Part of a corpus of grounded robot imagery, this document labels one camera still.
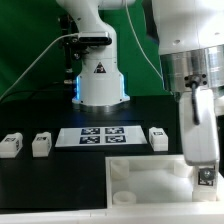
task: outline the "warning label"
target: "warning label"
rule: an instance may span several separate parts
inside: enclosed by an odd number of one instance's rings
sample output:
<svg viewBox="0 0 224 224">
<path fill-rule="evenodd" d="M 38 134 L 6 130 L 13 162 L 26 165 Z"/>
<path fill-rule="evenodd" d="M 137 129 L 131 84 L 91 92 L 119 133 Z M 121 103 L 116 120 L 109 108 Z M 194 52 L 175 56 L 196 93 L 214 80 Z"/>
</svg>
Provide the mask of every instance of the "warning label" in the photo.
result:
<svg viewBox="0 0 224 224">
<path fill-rule="evenodd" d="M 102 63 L 99 62 L 99 64 L 97 65 L 94 73 L 106 73 L 105 68 L 103 67 Z"/>
</svg>

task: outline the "black cable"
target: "black cable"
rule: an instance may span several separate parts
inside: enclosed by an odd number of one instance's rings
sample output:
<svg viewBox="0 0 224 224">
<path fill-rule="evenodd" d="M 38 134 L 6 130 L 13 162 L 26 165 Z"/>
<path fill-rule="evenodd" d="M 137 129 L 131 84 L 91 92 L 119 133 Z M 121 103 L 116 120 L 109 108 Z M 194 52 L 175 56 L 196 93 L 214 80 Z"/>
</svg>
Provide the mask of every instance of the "black cable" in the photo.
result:
<svg viewBox="0 0 224 224">
<path fill-rule="evenodd" d="M 10 96 L 12 96 L 12 95 L 16 95 L 16 94 L 18 94 L 18 93 L 39 93 L 39 92 L 59 92 L 59 91 L 62 91 L 61 89 L 59 89 L 59 90 L 20 90 L 20 91 L 15 91 L 15 92 L 12 92 L 12 93 L 9 93 L 9 94 L 7 94 L 7 95 L 5 95 L 2 99 L 1 99 L 1 101 L 0 101 L 0 104 L 2 104 L 3 103 L 3 101 L 6 99 L 6 98 L 8 98 L 8 97 L 10 97 Z"/>
<path fill-rule="evenodd" d="M 12 95 L 16 95 L 16 94 L 19 94 L 19 93 L 32 93 L 29 97 L 28 97 L 28 100 L 32 99 L 36 94 L 40 93 L 40 92 L 59 92 L 59 91 L 63 91 L 63 89 L 60 89 L 60 90 L 45 90 L 51 86 L 55 86 L 55 85 L 63 85 L 63 83 L 60 83 L 60 82 L 54 82 L 54 83 L 51 83 L 51 84 L 48 84 L 48 85 L 45 85 L 43 87 L 41 87 L 40 89 L 38 90 L 19 90 L 19 91 L 15 91 L 15 92 L 12 92 L 12 93 L 9 93 L 7 95 L 5 95 L 1 100 L 0 100 L 0 104 L 8 97 L 12 96 Z"/>
<path fill-rule="evenodd" d="M 41 88 L 38 89 L 38 92 L 33 92 L 28 98 L 27 100 L 31 100 L 36 94 L 38 94 L 40 91 L 44 90 L 44 89 L 47 89 L 49 87 L 52 87 L 52 86 L 56 86 L 56 85 L 64 85 L 63 83 L 61 82 L 53 82 L 51 84 L 48 84 L 48 85 L 45 85 L 45 86 L 42 86 Z"/>
<path fill-rule="evenodd" d="M 198 87 L 198 84 L 193 82 L 191 85 L 191 89 L 192 89 L 191 103 L 192 103 L 192 109 L 193 109 L 193 121 L 195 125 L 200 124 L 199 115 L 198 115 L 198 105 L 197 105 L 197 99 L 196 99 L 197 87 Z"/>
</svg>

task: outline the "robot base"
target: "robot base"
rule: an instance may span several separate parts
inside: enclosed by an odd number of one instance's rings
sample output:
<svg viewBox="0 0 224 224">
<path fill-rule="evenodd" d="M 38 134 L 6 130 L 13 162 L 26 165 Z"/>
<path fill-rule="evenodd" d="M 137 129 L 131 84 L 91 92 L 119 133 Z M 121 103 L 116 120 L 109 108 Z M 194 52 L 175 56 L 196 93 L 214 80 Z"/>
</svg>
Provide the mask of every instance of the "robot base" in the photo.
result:
<svg viewBox="0 0 224 224">
<path fill-rule="evenodd" d="M 123 101 L 114 105 L 106 105 L 106 106 L 87 106 L 81 103 L 77 103 L 74 99 L 72 100 L 73 108 L 75 110 L 80 110 L 88 113 L 110 113 L 120 109 L 127 108 L 130 104 L 129 101 Z"/>
</svg>

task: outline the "small white cube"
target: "small white cube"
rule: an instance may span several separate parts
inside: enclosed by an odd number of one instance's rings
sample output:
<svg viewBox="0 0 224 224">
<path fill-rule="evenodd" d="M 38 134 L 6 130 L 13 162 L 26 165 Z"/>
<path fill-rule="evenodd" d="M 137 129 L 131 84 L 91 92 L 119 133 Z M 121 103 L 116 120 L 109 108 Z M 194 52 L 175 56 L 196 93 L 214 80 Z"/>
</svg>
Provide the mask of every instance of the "small white cube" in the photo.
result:
<svg viewBox="0 0 224 224">
<path fill-rule="evenodd" d="M 52 146 L 51 133 L 37 134 L 32 142 L 33 157 L 47 157 Z"/>
<path fill-rule="evenodd" d="M 162 128 L 149 129 L 149 142 L 154 151 L 168 151 L 168 137 Z"/>
<path fill-rule="evenodd" d="M 0 158 L 15 158 L 23 147 L 21 133 L 9 134 L 0 143 Z"/>
</svg>

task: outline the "white cylinder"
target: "white cylinder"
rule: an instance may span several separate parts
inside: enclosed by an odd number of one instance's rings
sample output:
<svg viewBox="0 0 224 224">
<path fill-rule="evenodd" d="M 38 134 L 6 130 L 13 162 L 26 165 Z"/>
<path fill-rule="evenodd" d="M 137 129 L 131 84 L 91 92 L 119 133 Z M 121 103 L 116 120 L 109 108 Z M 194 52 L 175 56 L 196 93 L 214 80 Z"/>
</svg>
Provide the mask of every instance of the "white cylinder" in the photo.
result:
<svg viewBox="0 0 224 224">
<path fill-rule="evenodd" d="M 111 177 L 116 180 L 122 180 L 129 177 L 129 161 L 112 160 L 111 161 Z"/>
<path fill-rule="evenodd" d="M 130 191 L 119 191 L 113 195 L 113 204 L 132 205 L 136 204 L 136 195 Z"/>
</svg>

